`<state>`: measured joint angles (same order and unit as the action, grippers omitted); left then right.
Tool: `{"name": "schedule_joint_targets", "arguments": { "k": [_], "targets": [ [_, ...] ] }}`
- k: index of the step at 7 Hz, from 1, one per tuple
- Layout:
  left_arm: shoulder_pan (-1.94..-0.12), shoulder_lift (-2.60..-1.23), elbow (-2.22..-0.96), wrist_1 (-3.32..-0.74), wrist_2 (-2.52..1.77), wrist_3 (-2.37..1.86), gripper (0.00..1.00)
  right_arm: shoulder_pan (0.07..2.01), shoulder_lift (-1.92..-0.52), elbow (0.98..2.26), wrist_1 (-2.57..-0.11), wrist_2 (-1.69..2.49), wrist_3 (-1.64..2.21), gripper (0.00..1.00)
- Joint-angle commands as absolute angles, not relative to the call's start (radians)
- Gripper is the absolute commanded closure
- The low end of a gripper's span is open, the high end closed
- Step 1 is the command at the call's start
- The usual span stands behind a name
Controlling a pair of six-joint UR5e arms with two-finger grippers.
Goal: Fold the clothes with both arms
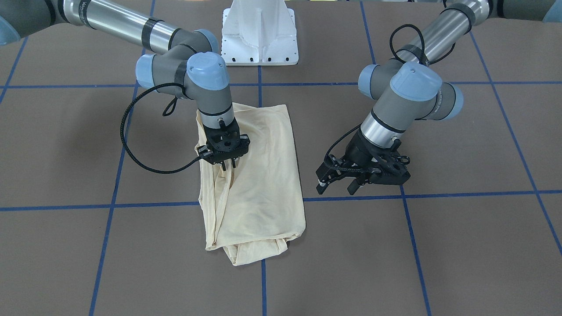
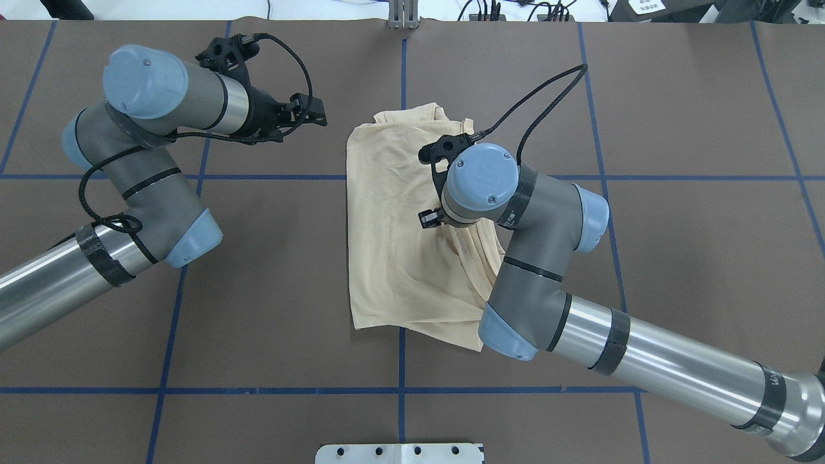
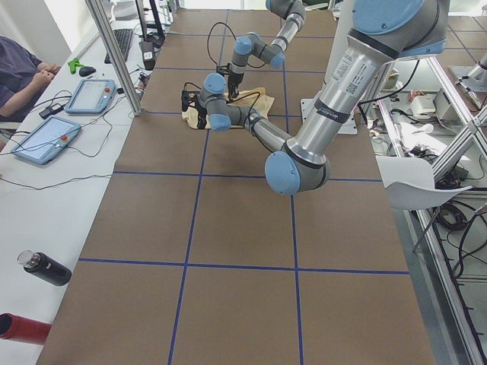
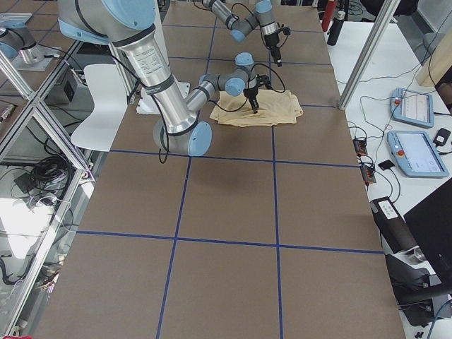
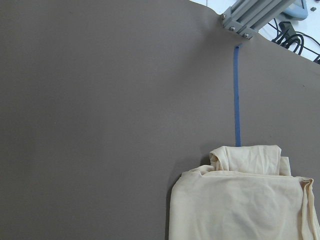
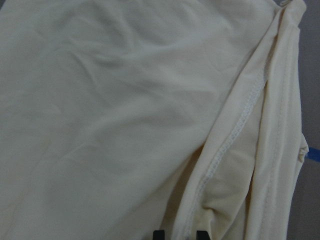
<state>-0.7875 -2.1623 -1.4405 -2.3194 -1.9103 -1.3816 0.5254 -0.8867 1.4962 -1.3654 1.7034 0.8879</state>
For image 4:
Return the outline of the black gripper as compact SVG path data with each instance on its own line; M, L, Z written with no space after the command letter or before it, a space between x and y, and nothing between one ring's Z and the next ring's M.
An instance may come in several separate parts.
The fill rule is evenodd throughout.
M278 44L280 43L279 33L273 32L268 35L264 35L264 42L266 47L270 50L270 54L273 58L274 63L277 65L277 67L282 66L282 57L280 53L280 48Z
M248 99L252 112L255 114L259 109L259 104L257 101L258 87L246 88L243 90L244 96Z

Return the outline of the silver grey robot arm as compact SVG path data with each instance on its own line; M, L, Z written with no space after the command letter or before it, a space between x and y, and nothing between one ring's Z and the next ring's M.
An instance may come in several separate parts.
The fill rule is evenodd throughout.
M276 21L271 1L258 2L246 18L234 14L222 1L201 1L201 3L225 24L236 42L244 41L253 30L259 28L263 44L270 51L274 63L277 67L282 66L280 33L287 37L290 35L290 28Z
M71 39L113 44L127 56L145 92L160 109L154 140L163 150L198 157L211 144L212 130L198 111L217 91L244 95L258 110L257 76L250 53L236 57L232 73L210 74L184 97L155 40L154 1L59 1L59 27Z

